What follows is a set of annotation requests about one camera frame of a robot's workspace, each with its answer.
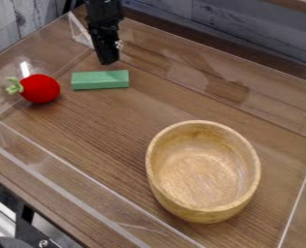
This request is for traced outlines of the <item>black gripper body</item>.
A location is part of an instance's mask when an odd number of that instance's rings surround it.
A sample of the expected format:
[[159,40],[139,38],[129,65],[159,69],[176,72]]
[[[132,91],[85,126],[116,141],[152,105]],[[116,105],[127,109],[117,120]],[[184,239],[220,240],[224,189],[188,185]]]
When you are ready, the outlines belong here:
[[93,32],[117,31],[124,18],[120,0],[85,0],[88,30]]

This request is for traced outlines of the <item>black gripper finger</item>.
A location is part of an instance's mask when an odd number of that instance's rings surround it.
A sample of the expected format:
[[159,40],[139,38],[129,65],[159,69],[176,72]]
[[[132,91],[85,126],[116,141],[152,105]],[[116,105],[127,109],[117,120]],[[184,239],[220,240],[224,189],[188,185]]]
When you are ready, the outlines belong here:
[[100,46],[99,46],[100,36],[97,35],[95,28],[92,28],[91,26],[88,26],[88,33],[89,33],[89,36],[91,36],[92,45],[93,45],[93,49],[96,51],[97,57],[101,57]]
[[119,60],[119,49],[121,41],[116,31],[104,32],[99,42],[100,62],[103,65],[109,65]]

